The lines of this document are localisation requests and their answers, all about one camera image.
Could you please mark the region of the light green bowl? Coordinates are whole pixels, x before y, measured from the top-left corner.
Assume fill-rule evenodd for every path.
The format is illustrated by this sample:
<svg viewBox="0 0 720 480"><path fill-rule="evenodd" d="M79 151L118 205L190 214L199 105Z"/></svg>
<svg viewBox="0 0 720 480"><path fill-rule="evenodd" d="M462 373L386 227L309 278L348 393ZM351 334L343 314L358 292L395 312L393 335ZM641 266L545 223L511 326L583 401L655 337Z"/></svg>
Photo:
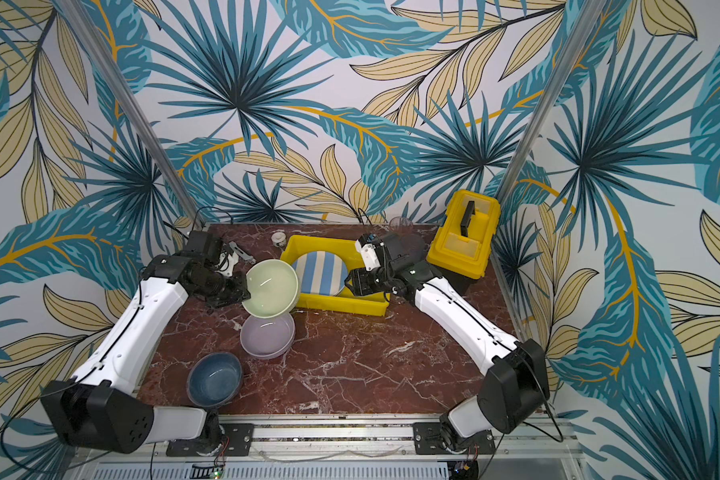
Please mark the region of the light green bowl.
<svg viewBox="0 0 720 480"><path fill-rule="evenodd" d="M294 268L279 259L256 263L246 273L250 298L242 305L251 315L269 319L290 312L299 300L300 279Z"/></svg>

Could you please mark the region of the lilac bowl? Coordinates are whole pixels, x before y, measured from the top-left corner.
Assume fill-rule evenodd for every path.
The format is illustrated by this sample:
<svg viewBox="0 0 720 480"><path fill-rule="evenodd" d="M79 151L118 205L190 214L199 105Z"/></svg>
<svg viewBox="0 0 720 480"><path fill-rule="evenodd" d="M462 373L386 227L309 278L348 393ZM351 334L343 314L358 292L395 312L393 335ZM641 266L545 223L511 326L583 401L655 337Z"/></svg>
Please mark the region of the lilac bowl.
<svg viewBox="0 0 720 480"><path fill-rule="evenodd" d="M240 344L250 356L269 360L284 355L295 334L295 322L290 313L272 318L250 315L242 326Z"/></svg>

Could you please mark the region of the dark blue bowl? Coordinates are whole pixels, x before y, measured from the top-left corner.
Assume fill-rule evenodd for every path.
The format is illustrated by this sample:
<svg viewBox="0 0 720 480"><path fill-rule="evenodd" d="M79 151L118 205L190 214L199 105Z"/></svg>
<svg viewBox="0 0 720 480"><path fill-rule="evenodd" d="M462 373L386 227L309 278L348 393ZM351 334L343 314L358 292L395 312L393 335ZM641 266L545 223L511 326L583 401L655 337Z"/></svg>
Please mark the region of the dark blue bowl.
<svg viewBox="0 0 720 480"><path fill-rule="evenodd" d="M191 369L187 378L187 395L198 407L218 408L238 394L242 381L242 365L234 354L211 353Z"/></svg>

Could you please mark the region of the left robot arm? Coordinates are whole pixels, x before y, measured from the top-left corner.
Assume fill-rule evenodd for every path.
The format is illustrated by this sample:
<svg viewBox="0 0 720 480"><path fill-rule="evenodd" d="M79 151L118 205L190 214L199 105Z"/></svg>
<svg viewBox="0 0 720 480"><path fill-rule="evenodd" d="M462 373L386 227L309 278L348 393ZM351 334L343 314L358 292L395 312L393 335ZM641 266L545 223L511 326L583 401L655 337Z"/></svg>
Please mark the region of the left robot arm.
<svg viewBox="0 0 720 480"><path fill-rule="evenodd" d="M204 454L222 444L217 415L197 407L155 407L134 391L169 320L191 297L213 307L249 299L234 247L193 231L172 255L154 257L109 334L69 379L51 381L40 402L66 446L129 454L144 444L188 441Z"/></svg>

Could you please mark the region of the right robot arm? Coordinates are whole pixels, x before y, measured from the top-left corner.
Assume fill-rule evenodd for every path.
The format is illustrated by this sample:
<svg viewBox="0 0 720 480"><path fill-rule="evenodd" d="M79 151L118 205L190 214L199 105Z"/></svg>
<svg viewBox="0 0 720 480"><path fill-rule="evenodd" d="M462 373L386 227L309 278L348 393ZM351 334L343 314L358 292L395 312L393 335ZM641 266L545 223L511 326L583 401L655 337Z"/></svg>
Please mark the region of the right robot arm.
<svg viewBox="0 0 720 480"><path fill-rule="evenodd" d="M439 324L483 375L477 394L440 416L438 436L445 449L462 450L472 437L488 430L508 434L548 405L544 349L534 340L520 341L502 330L463 298L426 260L420 237L364 234L355 250L363 265L345 278L354 296L383 293L405 298Z"/></svg>

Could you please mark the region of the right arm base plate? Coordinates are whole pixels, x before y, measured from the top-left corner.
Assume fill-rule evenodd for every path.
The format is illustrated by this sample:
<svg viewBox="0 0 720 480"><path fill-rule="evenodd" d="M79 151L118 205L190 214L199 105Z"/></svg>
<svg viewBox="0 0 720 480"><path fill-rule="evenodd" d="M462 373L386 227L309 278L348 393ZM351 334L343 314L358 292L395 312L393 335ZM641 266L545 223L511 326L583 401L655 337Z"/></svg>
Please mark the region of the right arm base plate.
<svg viewBox="0 0 720 480"><path fill-rule="evenodd" d="M417 455L492 454L496 451L491 430L483 430L469 437L461 437L453 428L441 422L416 422L412 425Z"/></svg>

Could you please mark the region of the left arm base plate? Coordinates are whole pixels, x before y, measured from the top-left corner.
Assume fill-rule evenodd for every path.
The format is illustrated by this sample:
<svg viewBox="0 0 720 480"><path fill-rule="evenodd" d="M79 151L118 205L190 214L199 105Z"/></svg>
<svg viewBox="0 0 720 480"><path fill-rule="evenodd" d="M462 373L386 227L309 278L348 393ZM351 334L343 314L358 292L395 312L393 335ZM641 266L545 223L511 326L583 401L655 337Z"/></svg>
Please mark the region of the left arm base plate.
<svg viewBox="0 0 720 480"><path fill-rule="evenodd" d="M252 423L222 423L200 437L191 440L172 440L168 443L168 457L247 457L254 433Z"/></svg>

